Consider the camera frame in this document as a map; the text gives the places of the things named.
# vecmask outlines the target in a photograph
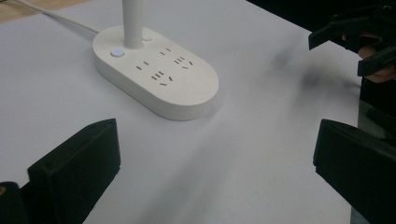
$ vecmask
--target power socket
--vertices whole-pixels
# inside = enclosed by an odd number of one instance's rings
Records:
[[[142,47],[126,47],[124,37],[124,27],[115,26],[93,40],[103,77],[167,119],[195,119],[209,108],[219,89],[209,63],[147,28],[142,28]]]

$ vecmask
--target power strip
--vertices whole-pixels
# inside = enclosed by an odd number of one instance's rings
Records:
[[[99,73],[159,116],[198,118],[218,91],[216,71],[150,29],[143,28],[141,36],[143,46],[127,48],[123,26],[100,32],[92,45]]]

